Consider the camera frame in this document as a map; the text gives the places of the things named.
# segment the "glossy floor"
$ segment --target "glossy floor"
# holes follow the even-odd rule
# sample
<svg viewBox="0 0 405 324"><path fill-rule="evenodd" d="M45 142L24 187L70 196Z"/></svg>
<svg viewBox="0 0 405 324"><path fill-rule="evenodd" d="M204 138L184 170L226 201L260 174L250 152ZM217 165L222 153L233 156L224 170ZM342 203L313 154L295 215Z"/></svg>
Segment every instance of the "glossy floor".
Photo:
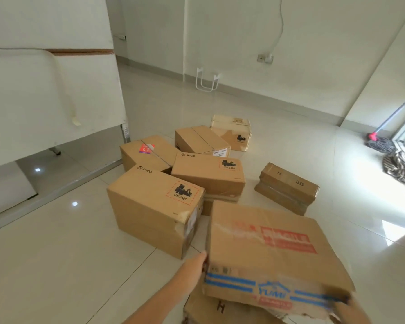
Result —
<svg viewBox="0 0 405 324"><path fill-rule="evenodd" d="M174 129L208 125L214 113L250 119L249 150L233 153L247 180L240 203L281 209L253 190L267 162L318 184L307 216L345 264L358 300L374 323L405 324L405 185L383 174L381 154L332 125L119 70L132 139L163 134L173 142ZM87 166L105 156L79 154ZM116 227L105 189L122 173L119 166L0 229L0 323L119 324L171 278L179 260ZM207 220L188 257L204 249ZM166 323L180 323L183 303ZM286 322L324 323L300 316Z"/></svg>

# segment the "person's left hand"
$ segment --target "person's left hand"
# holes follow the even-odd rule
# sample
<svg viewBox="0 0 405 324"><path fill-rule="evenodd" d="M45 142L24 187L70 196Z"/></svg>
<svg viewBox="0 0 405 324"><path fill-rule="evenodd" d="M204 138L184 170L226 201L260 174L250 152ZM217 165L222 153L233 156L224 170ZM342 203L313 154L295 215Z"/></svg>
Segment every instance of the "person's left hand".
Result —
<svg viewBox="0 0 405 324"><path fill-rule="evenodd" d="M197 256L186 260L171 279L171 282L180 290L183 295L188 295L197 285L202 271L203 264L207 258L207 252L203 251Z"/></svg>

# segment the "striped cloth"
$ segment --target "striped cloth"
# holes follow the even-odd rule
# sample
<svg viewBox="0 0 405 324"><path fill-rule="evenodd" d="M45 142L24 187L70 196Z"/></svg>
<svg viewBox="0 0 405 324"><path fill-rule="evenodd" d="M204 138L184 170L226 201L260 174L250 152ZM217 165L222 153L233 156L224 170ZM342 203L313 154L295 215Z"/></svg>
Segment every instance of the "striped cloth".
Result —
<svg viewBox="0 0 405 324"><path fill-rule="evenodd" d="M405 183L405 152L394 149L383 158L384 172Z"/></svg>

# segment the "white label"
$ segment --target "white label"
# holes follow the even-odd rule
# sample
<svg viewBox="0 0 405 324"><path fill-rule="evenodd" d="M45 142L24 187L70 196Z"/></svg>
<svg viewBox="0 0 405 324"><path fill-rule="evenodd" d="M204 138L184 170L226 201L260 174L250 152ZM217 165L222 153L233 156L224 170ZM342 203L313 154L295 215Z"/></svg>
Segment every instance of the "white label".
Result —
<svg viewBox="0 0 405 324"><path fill-rule="evenodd" d="M213 155L216 157L226 157L228 149L213 151Z"/></svg>
<svg viewBox="0 0 405 324"><path fill-rule="evenodd" d="M192 215L190 215L189 220L187 222L187 227L186 227L186 232L184 233L184 237L187 237L190 233L190 231L193 229L193 226L195 225L196 222L196 214L198 212L198 206L195 207L195 209L192 212Z"/></svg>

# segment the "white metal bracket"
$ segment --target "white metal bracket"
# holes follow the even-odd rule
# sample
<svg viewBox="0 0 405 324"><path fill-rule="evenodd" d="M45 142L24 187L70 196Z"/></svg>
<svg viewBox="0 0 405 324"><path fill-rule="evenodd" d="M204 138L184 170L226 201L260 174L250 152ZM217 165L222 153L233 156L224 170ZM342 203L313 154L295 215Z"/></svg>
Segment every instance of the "white metal bracket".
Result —
<svg viewBox="0 0 405 324"><path fill-rule="evenodd" d="M202 88L198 87L198 76L199 76L200 73L201 73L200 85L201 85ZM204 86L202 84L202 82L203 82L203 74L204 74L204 67L196 69L196 78L195 78L195 87L196 87L196 89L200 90L200 91L204 91L204 92L211 92L211 91L216 90L218 88L218 85L219 85L219 79L221 78L221 74L213 76L213 82L211 84L211 88L208 87L208 86Z"/></svg>

